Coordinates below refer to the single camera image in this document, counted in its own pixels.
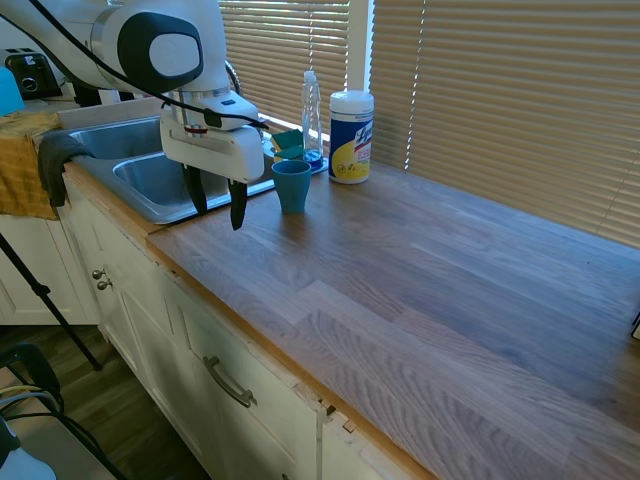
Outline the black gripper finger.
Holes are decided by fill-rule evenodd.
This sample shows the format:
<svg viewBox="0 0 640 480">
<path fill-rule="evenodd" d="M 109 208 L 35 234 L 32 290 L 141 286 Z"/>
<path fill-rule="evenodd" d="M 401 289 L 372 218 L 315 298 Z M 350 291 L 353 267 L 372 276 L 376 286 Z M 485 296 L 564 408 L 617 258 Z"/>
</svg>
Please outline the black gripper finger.
<svg viewBox="0 0 640 480">
<path fill-rule="evenodd" d="M 248 200 L 248 185 L 236 180 L 228 180 L 230 195 L 230 220 L 234 231 L 239 230 L 244 222 Z"/>
<path fill-rule="evenodd" d="M 207 198 L 201 179 L 201 170 L 191 165 L 183 164 L 183 177 L 187 191 L 198 215 L 207 213 Z"/>
</svg>

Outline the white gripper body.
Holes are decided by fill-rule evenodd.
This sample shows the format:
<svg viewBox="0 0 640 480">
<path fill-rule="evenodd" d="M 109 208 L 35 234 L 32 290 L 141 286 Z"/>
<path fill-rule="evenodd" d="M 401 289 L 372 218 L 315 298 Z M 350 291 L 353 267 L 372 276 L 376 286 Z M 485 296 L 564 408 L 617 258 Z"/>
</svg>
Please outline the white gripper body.
<svg viewBox="0 0 640 480">
<path fill-rule="evenodd" d="M 197 98 L 200 108 L 223 113 L 217 128 L 197 112 L 163 108 L 160 116 L 162 149 L 167 158 L 221 177 L 250 183 L 264 173 L 258 108 L 242 97 Z"/>
</svg>

